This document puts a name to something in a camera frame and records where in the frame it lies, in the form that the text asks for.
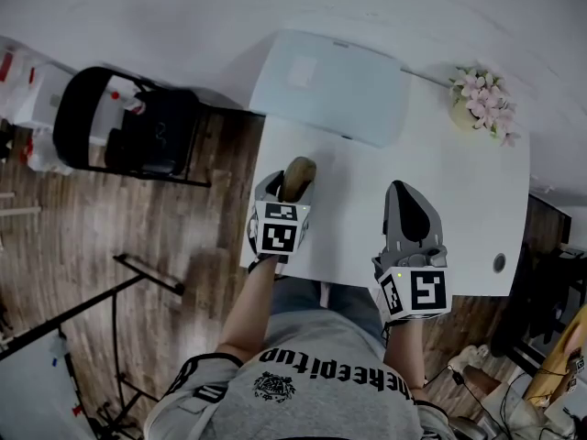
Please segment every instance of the flower pot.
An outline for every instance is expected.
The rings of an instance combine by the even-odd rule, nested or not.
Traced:
[[[474,126],[477,117],[471,114],[471,111],[465,107],[467,100],[461,96],[453,95],[452,103],[449,110],[449,116],[455,126],[463,130],[475,130]]]

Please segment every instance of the pink flower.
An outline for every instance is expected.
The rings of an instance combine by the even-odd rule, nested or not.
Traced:
[[[465,97],[478,94],[479,89],[485,84],[485,78],[478,77],[475,69],[472,69],[469,73],[466,73],[464,70],[459,70],[459,76],[461,78],[455,81],[455,86],[462,86],[460,94]]]
[[[475,123],[475,128],[491,128],[498,114],[499,109],[489,105],[484,106],[482,111],[479,112],[479,115],[475,115],[479,117],[479,120]]]
[[[509,96],[509,93],[504,88],[504,79],[503,78],[500,78],[497,81],[496,85],[498,86],[498,88],[502,94],[504,94],[505,96]]]
[[[495,119],[495,124],[498,128],[501,128],[507,132],[507,130],[510,127],[510,124],[512,124],[513,119],[514,111],[512,111],[509,108],[500,109],[497,118]]]
[[[496,107],[500,99],[499,96],[495,96],[495,94],[486,88],[479,92],[479,97],[482,99],[483,104],[489,107]]]
[[[471,99],[465,104],[465,107],[473,113],[475,117],[481,117],[485,104],[479,97],[479,92],[472,92]]]
[[[485,75],[485,86],[487,88],[493,86],[493,75],[491,75],[489,72],[487,72],[487,75]]]
[[[504,141],[502,142],[502,147],[504,145],[507,145],[508,147],[513,147],[515,145],[515,140],[517,140],[518,138],[521,138],[521,136],[519,134],[516,134],[516,132],[506,133],[504,136]]]

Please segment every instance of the metal stand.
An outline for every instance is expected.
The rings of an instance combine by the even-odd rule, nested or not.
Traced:
[[[165,283],[164,281],[149,275],[144,270],[141,270],[141,269],[133,266],[132,264],[127,262],[127,255],[126,254],[114,256],[114,260],[116,262],[118,262],[119,264],[125,266],[126,268],[132,270],[137,275],[135,277],[132,277],[131,279],[128,279],[122,283],[119,283],[116,287],[113,287],[110,290],[104,291],[104,292],[100,293],[99,295],[96,295],[94,298],[88,300],[87,302],[81,303],[81,304],[71,308],[71,310],[68,310],[67,312],[59,314],[59,315],[55,316],[54,318],[50,319],[49,321],[46,321],[45,323],[43,323],[37,327],[34,327],[33,329],[26,332],[25,334],[12,339],[11,341],[9,341],[6,344],[6,350],[4,352],[0,352],[0,361],[4,360],[7,357],[10,357],[12,354],[17,352],[21,348],[28,346],[29,344],[35,342],[36,340],[40,339],[41,337],[47,335],[51,331],[54,331],[55,329],[61,330],[61,325],[64,322],[72,319],[74,316],[76,316],[80,313],[83,313],[85,310],[92,308],[93,306],[97,305],[100,302],[103,302],[104,300],[106,300],[108,298],[112,298],[112,340],[113,340],[113,349],[114,349],[114,358],[115,358],[116,385],[117,385],[117,390],[118,390],[118,400],[120,402],[121,411],[118,415],[112,416],[110,414],[110,412],[108,411],[108,408],[110,407],[110,403],[105,402],[103,404],[102,408],[100,410],[98,410],[98,415],[106,423],[106,425],[96,425],[96,423],[90,423],[90,425],[92,426],[92,429],[94,430],[94,433],[98,436],[98,438],[103,438],[103,439],[113,438],[114,439],[114,438],[117,438],[117,436],[113,436],[113,434],[116,433],[116,434],[121,434],[127,438],[131,438],[133,440],[138,440],[137,438],[135,438],[134,436],[130,435],[127,432],[128,429],[138,429],[138,427],[133,423],[122,424],[122,421],[125,419],[128,412],[130,411],[130,409],[137,403],[137,401],[140,399],[141,396],[144,396],[144,397],[146,397],[150,400],[156,401],[156,402],[158,401],[158,399],[155,396],[152,396],[152,395],[146,393],[145,391],[140,390],[139,388],[137,388],[136,386],[134,386],[133,384],[128,382],[126,380],[126,375],[124,373],[120,372],[120,361],[119,361],[119,357],[118,357],[118,337],[117,337],[118,334],[117,334],[117,323],[116,323],[116,297],[119,292],[123,291],[124,289],[127,289],[128,287],[130,287],[130,286],[134,285],[135,283],[142,281],[142,280],[151,281],[151,282],[155,283],[156,285],[159,285],[160,287],[162,287],[166,291],[174,293],[179,296],[183,295],[185,288],[183,287],[183,285],[181,283],[177,283],[176,285],[171,286],[171,285]],[[68,364],[68,368],[72,374],[73,379],[75,380],[75,374],[73,373],[73,368],[72,368],[71,363]],[[130,399],[130,401],[128,403],[125,402],[124,395],[122,392],[122,385],[123,384],[135,392],[134,396]],[[80,399],[80,405],[82,406],[83,413],[85,414],[85,409],[83,407],[81,399]]]

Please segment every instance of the white bag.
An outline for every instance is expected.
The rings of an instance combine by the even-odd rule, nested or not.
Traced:
[[[58,172],[69,176],[73,169],[63,164],[53,145],[53,134],[46,128],[33,130],[31,143],[25,151],[27,164],[34,171]]]
[[[0,45],[0,117],[10,124],[34,87],[34,70],[39,64],[26,49]]]

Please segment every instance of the white table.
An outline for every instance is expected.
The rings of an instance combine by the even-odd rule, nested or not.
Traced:
[[[371,258],[384,246],[383,206],[393,180],[414,186],[438,210],[456,295],[507,295],[526,221],[529,142],[514,148],[449,119],[445,87],[411,75],[403,132],[377,149],[293,121],[267,116],[253,178],[284,170],[297,156],[317,164],[310,228],[285,275],[377,287]],[[254,194],[249,198],[249,213]],[[505,268],[493,270],[503,253]],[[245,237],[240,265],[254,255]]]

